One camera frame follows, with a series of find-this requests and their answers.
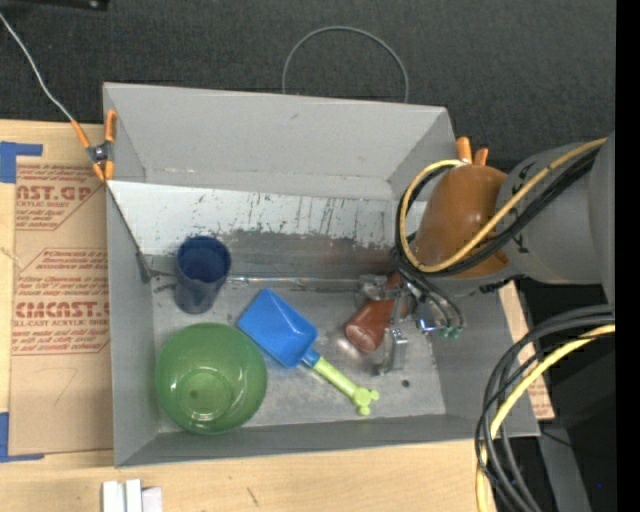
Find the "blue scoop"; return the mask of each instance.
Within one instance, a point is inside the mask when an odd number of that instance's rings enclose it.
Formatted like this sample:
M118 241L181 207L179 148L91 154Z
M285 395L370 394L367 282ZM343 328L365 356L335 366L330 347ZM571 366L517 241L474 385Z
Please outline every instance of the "blue scoop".
M237 323L250 338L287 368L305 363L347 395L358 414L367 416L379 394L354 384L311 348L318 337L315 326L275 292L262 290Z

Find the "green bowl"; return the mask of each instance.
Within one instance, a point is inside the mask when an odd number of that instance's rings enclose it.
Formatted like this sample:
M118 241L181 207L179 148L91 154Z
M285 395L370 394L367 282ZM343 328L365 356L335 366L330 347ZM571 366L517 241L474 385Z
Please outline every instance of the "green bowl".
M155 372L160 405L182 428L217 434L239 427L260 408L267 369L239 329L199 323L169 338Z

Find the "shovel handle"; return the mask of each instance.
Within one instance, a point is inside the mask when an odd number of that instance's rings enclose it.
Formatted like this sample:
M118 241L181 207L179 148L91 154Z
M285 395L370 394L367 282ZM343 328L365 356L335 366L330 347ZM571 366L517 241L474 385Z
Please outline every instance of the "shovel handle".
M380 394L376 390L354 384L344 373L336 369L322 356L312 368L347 395L353 405L356 406L356 411L360 416L369 416L371 413L369 404L380 398Z

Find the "gray bin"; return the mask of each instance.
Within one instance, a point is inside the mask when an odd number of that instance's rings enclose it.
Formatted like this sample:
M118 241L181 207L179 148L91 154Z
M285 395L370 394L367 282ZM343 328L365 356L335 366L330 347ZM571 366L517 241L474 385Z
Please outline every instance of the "gray bin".
M116 466L473 436L489 373L512 343L497 295L460 299L468 325L455 341L403 324L407 363L382 377L381 351L358 352L342 331L359 277L390 268L409 181L456 155L444 108L118 84L105 85L104 106L119 115L107 197ZM196 234L220 238L233 264L213 308L194 317L175 305L173 268ZM318 352L380 391L371 416L308 369L265 356L267 395L247 424L181 431L156 400L158 351L191 323L234 325L266 286L316 325ZM514 435L537 433L527 400L509 419Z

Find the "white object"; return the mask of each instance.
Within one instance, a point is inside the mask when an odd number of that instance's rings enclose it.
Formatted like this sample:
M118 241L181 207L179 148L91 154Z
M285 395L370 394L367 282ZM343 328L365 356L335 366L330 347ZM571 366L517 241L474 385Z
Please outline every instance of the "white object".
M142 490L139 479L103 482L102 512L162 512L162 490Z

